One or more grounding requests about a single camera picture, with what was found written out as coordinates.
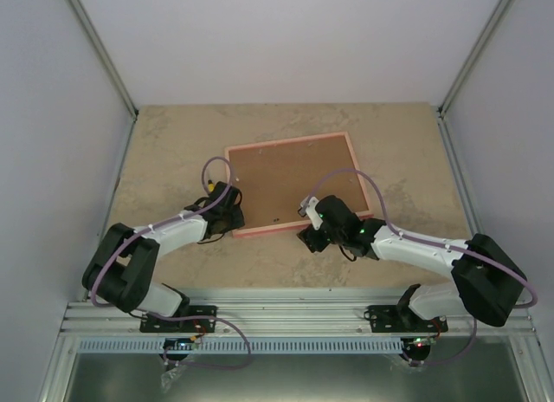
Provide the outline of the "pink wooden photo frame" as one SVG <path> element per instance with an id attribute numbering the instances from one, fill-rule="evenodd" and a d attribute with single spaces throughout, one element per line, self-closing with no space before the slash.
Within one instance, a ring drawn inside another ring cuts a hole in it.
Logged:
<path id="1" fill-rule="evenodd" d="M 232 231 L 235 238 L 305 228 L 309 219 L 298 209 L 317 183 L 338 169 L 359 168 L 347 132 L 229 146 L 225 157 L 242 192 L 245 225 Z"/>

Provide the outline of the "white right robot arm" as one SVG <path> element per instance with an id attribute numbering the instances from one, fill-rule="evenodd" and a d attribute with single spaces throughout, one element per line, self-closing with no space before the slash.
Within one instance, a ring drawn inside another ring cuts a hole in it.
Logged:
<path id="1" fill-rule="evenodd" d="M 489 236 L 440 239 L 392 227 L 374 217 L 362 219 L 334 195 L 306 198 L 299 214 L 310 224 L 298 234 L 312 252 L 330 245 L 354 262 L 358 258 L 406 263 L 448 279 L 441 286 L 420 283 L 405 291 L 397 310 L 401 328 L 416 332 L 428 320 L 468 313 L 492 327 L 506 324 L 527 278 Z"/>

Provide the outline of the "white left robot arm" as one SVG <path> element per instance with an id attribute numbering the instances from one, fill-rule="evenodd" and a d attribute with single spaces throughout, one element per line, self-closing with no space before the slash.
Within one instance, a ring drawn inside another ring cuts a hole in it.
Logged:
<path id="1" fill-rule="evenodd" d="M 185 245 L 207 243 L 243 227 L 241 203 L 242 192 L 219 181 L 208 196 L 167 220 L 136 228 L 112 225 L 85 269 L 82 286 L 99 307 L 112 305 L 124 313 L 158 314 L 169 331 L 182 331 L 189 324 L 190 300 L 153 281 L 158 259 Z"/>

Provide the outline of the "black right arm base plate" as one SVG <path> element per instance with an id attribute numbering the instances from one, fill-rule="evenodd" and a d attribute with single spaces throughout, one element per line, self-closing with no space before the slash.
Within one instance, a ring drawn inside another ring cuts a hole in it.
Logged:
<path id="1" fill-rule="evenodd" d="M 440 317 L 424 320 L 409 307 L 370 305 L 364 311 L 373 333 L 446 333 L 448 323 Z"/>

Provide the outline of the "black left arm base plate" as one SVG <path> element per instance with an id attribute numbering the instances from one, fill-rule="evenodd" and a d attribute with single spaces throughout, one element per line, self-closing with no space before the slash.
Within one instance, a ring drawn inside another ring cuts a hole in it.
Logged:
<path id="1" fill-rule="evenodd" d="M 140 322 L 139 331 L 148 334 L 206 334 L 215 331 L 217 306 L 189 305 L 171 318 L 185 318 L 184 321 L 167 321 L 147 314 Z"/>

